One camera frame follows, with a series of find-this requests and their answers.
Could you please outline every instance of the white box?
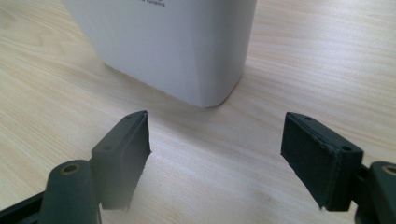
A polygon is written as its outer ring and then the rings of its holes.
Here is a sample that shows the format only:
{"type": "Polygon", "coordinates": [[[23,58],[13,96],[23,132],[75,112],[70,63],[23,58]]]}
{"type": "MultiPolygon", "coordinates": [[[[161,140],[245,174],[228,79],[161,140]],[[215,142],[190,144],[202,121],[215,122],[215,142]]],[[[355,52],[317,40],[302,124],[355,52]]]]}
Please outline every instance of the white box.
{"type": "Polygon", "coordinates": [[[192,105],[243,75],[257,0],[63,0],[104,62],[192,105]]]}

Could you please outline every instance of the tabletop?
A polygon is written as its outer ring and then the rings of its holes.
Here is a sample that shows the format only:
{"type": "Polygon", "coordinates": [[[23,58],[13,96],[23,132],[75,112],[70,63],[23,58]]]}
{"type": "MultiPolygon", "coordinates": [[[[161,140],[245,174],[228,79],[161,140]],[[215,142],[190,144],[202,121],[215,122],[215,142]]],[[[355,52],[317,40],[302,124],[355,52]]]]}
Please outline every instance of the tabletop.
{"type": "Polygon", "coordinates": [[[259,0],[245,74],[200,108],[106,66],[58,0],[0,0],[0,210],[148,111],[152,154],[104,223],[353,223],[319,210],[280,155],[285,114],[396,162],[396,3],[259,0]]]}

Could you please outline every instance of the wooden table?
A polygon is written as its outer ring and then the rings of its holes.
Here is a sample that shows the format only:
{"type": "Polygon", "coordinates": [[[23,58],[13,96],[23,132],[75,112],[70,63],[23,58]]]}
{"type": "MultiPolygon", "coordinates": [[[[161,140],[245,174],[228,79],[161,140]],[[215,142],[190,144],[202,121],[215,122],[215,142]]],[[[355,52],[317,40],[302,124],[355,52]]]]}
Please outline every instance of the wooden table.
{"type": "Polygon", "coordinates": [[[309,115],[363,148],[365,165],[396,162],[395,11],[259,0],[243,78],[198,108],[105,66],[60,1],[0,0],[0,209],[147,109],[153,153],[131,210],[105,223],[353,223],[356,205],[319,211],[280,156],[283,122],[309,115]]]}

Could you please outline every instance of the wood grain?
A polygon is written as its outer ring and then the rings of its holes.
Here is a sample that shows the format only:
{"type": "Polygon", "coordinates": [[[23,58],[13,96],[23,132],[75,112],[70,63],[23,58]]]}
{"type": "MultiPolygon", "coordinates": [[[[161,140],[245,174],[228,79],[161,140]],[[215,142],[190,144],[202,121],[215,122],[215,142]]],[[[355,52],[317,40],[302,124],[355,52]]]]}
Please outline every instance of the wood grain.
{"type": "Polygon", "coordinates": [[[0,209],[147,109],[153,153],[105,223],[353,223],[319,211],[280,156],[287,111],[396,162],[396,4],[259,0],[246,72],[198,108],[105,66],[60,1],[0,0],[0,209]]]}

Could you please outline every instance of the light wood surface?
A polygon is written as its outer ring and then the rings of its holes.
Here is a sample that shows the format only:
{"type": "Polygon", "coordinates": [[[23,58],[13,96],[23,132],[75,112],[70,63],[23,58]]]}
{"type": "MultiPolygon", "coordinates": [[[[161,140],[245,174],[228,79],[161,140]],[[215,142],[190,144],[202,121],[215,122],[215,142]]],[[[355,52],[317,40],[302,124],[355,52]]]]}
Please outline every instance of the light wood surface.
{"type": "Polygon", "coordinates": [[[50,170],[91,157],[147,109],[153,153],[132,208],[105,223],[353,223],[319,211],[280,156],[287,111],[396,162],[396,4],[259,0],[246,71],[225,103],[198,108],[105,66],[60,1],[0,0],[0,209],[50,170]]]}

